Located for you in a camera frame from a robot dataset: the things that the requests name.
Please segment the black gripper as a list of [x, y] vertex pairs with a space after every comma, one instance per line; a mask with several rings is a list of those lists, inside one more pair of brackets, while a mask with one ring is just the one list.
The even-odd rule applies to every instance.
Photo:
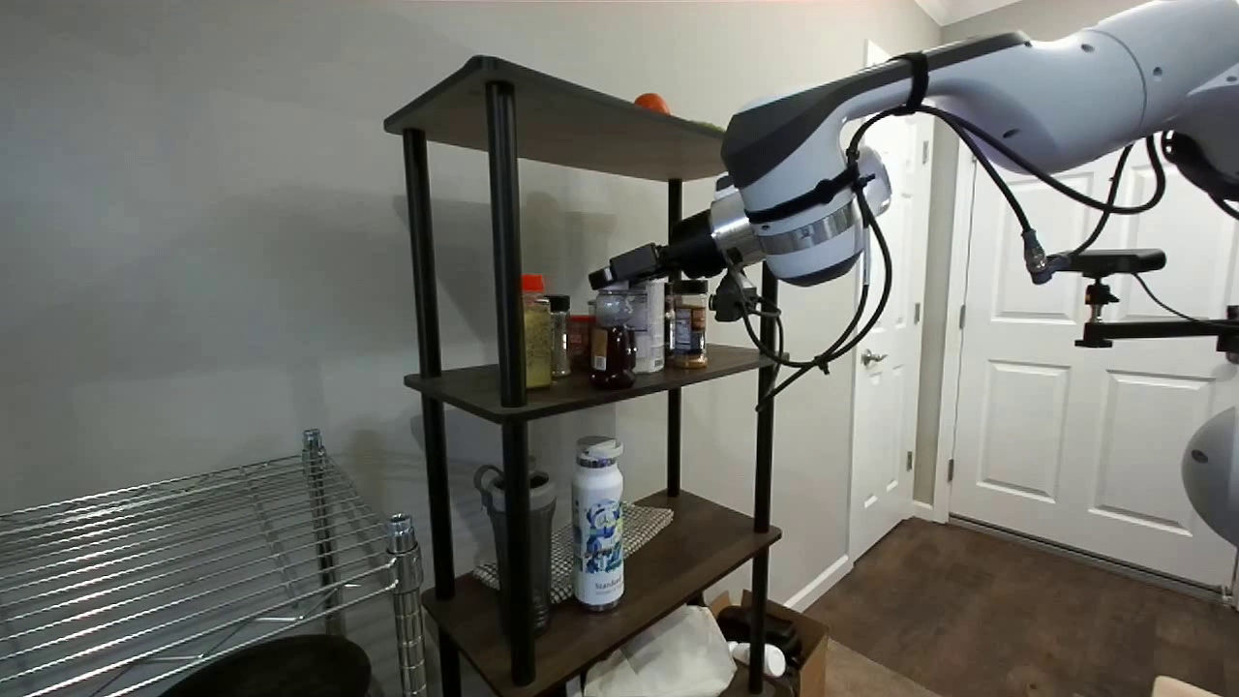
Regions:
[[714, 212], [695, 212], [673, 225], [668, 245], [638, 245], [603, 259], [590, 288], [596, 291], [596, 313], [603, 323], [630, 317], [630, 291], [654, 281], [714, 281], [730, 268], [748, 268], [754, 259], [754, 232], [748, 216], [717, 220]]

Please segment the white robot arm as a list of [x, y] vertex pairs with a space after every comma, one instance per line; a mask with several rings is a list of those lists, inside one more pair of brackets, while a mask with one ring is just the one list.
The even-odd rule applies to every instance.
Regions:
[[642, 245], [593, 288], [719, 274], [762, 265], [781, 282], [841, 281], [863, 254], [858, 188], [883, 198], [874, 153], [846, 154], [846, 127], [878, 113], [941, 108], [1012, 172], [1072, 172], [1153, 132], [1203, 193], [1239, 193], [1239, 0], [1143, 0], [1078, 35], [1020, 32], [904, 55], [730, 121], [717, 198], [677, 245]]

